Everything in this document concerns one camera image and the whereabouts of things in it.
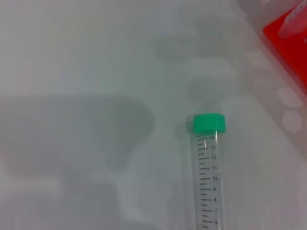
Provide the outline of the clear tube with green cap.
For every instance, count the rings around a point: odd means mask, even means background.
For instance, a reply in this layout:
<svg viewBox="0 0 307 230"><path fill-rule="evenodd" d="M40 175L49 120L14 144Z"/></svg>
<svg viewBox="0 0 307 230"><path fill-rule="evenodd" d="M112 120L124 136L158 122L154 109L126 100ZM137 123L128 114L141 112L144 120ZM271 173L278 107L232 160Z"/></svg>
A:
<svg viewBox="0 0 307 230"><path fill-rule="evenodd" d="M281 39L287 39L305 30L307 30L307 0L303 0L286 16L278 35Z"/></svg>
<svg viewBox="0 0 307 230"><path fill-rule="evenodd" d="M193 119L191 160L196 230L224 230L222 156L225 117L201 114Z"/></svg>

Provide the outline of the orange plastic test tube rack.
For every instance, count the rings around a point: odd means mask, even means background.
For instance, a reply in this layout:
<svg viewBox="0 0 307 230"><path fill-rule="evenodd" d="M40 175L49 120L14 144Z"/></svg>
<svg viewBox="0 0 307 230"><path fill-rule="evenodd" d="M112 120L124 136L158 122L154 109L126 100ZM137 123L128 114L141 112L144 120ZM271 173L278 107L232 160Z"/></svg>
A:
<svg viewBox="0 0 307 230"><path fill-rule="evenodd" d="M307 94L307 30L287 39L281 39L278 35L286 16L294 8L269 23L262 31L295 74L299 87Z"/></svg>

